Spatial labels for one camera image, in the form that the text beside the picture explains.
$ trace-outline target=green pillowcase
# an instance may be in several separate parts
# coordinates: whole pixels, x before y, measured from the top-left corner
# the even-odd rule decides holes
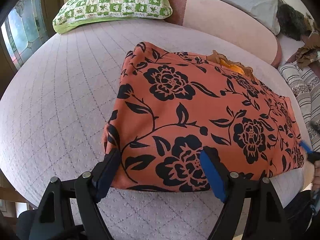
[[[52,24],[62,34],[86,23],[126,18],[165,19],[171,14],[168,0],[69,0]]]

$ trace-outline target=stained glass window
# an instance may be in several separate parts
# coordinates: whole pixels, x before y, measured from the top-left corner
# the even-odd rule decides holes
[[[19,0],[1,26],[9,55],[19,70],[48,40],[40,0]]]

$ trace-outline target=green pillow trim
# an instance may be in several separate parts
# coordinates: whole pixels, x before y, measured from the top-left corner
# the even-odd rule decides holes
[[[52,21],[63,34],[79,25],[125,19],[165,19],[172,14],[169,0],[69,0]]]

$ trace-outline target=person's hand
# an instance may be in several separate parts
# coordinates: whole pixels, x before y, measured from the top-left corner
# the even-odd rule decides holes
[[[315,177],[312,183],[312,191],[320,189],[320,161],[315,162]]]

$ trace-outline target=dark furry object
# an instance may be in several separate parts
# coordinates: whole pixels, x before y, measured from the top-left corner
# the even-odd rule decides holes
[[[288,4],[280,4],[277,12],[281,32],[296,41],[301,40],[301,35],[306,34],[307,27],[302,13],[296,11]]]

